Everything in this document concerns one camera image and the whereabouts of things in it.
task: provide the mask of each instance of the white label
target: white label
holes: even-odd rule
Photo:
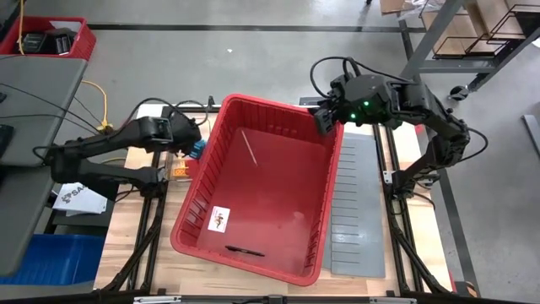
[[[229,220],[230,209],[213,206],[212,217],[208,222],[208,229],[211,231],[225,232],[227,221]]]

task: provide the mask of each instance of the red plastic basket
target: red plastic basket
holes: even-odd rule
[[[313,284],[342,137],[340,124],[319,135],[306,109],[228,96],[176,219],[172,247],[295,285]],[[215,207],[228,209],[228,218],[213,216]],[[209,230],[218,222],[224,232]]]
[[[80,30],[75,36],[75,42],[73,43],[71,50],[66,55],[45,55],[45,54],[28,54],[29,56],[42,56],[42,57],[62,57],[62,58],[81,58],[90,60],[92,56],[92,51],[95,46],[95,36],[86,25],[85,18],[64,18],[64,17],[37,17],[37,16],[24,16],[23,18],[23,32],[26,31],[44,31],[52,30],[51,21],[72,21],[79,22],[81,24]],[[9,54],[19,54],[15,50],[17,39],[19,38],[19,18],[13,23],[11,29],[9,29],[8,34],[0,44],[0,54],[9,55]]]

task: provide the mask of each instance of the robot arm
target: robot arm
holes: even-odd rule
[[[62,146],[52,146],[45,164],[51,167],[55,182],[81,182],[89,188],[98,182],[131,183],[142,196],[153,198],[159,193],[164,180],[159,169],[143,167],[134,170],[95,164],[86,159],[127,147],[143,148],[148,153],[169,151],[189,154],[200,139],[197,124],[185,115],[142,117],[107,135],[79,138]]]
[[[330,86],[330,98],[310,110],[320,133],[329,132],[337,122],[354,122],[358,127],[380,123],[393,129],[408,122],[437,132],[420,159],[392,174],[395,196],[411,198],[415,182],[462,158],[470,140],[467,125],[452,116],[451,110],[444,109],[425,84],[386,82],[384,77],[373,74],[344,74]]]

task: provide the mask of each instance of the concrete floor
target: concrete floor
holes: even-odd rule
[[[27,14],[84,16],[92,23],[273,24],[397,26],[381,17],[378,1],[359,0],[29,0]],[[411,19],[409,24],[418,25]],[[109,121],[119,125],[140,100],[170,101],[208,95],[222,100],[240,92],[297,103],[314,96],[311,64],[325,56],[347,55],[388,73],[406,63],[399,34],[305,32],[122,32],[96,31],[98,44],[85,78],[109,96]],[[422,35],[413,35],[418,42]],[[339,64],[323,64],[317,82],[339,74]],[[539,102],[540,49],[529,46],[479,92],[456,104],[455,115],[489,137],[481,156],[448,172],[483,297],[512,301],[540,299],[540,224],[536,173],[540,161],[521,115]],[[473,77],[423,75],[441,99]],[[98,117],[101,96],[81,86],[79,99]],[[72,110],[89,115],[73,103]],[[58,142],[84,135],[62,128]],[[474,137],[468,153],[481,147]],[[449,268],[461,278],[456,248],[438,189],[434,190],[440,234]]]

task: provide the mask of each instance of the blue bin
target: blue bin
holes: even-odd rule
[[[34,235],[19,271],[0,285],[71,285],[95,279],[104,237]]]

